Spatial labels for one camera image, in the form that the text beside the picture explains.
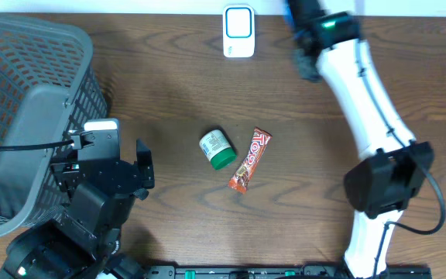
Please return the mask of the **white bottle green cap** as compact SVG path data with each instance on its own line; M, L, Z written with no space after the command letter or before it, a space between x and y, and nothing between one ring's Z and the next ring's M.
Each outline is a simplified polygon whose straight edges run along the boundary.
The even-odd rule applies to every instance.
M202 136L199 147L215 170L227 167L237 157L232 145L220 129L214 129Z

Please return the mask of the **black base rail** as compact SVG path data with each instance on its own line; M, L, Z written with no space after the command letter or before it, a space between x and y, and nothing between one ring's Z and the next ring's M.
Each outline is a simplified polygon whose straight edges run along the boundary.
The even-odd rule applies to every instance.
M298 266L177 266L158 265L146 268L145 279L348 279L353 275L344 262L310 262Z

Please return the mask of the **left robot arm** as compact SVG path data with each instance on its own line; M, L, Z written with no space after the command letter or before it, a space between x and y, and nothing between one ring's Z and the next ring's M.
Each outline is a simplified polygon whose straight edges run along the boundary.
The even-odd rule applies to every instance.
M58 216L39 222L7 247L0 278L95 278L120 247L122 225L136 200L154 187L151 150L138 139L136 161L120 158L118 131L72 133L74 147L50 161L70 199Z

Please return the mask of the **red chocolate bar wrapper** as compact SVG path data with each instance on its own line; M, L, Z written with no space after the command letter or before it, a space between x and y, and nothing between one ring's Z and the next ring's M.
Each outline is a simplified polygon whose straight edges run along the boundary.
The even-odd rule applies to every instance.
M228 182L231 189L242 194L247 192L249 182L271 139L272 135L267 131L258 127L254 128L248 154Z

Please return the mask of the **white barcode scanner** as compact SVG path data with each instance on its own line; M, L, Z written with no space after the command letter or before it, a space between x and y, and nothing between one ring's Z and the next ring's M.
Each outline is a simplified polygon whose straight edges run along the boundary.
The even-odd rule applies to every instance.
M249 5L228 5L222 13L223 54L248 58L255 53L255 12Z

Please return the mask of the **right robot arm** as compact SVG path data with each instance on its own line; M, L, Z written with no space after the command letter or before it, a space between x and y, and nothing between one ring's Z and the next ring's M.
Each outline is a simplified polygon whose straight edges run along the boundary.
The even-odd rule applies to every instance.
M434 151L419 143L397 113L372 61L361 23L349 12L327 13L318 1L286 0L294 54L302 78L325 81L347 120L359 164L343 179L354 209L352 234L334 275L340 278L388 278L386 254L396 227L419 235L437 232L400 222L410 199L425 181Z

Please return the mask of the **grey plastic shopping basket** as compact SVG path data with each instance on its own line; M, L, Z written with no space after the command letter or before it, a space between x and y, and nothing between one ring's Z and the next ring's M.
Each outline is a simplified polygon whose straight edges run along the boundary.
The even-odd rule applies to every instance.
M82 29L0 13L0 236L67 203L50 172L64 141L107 103Z

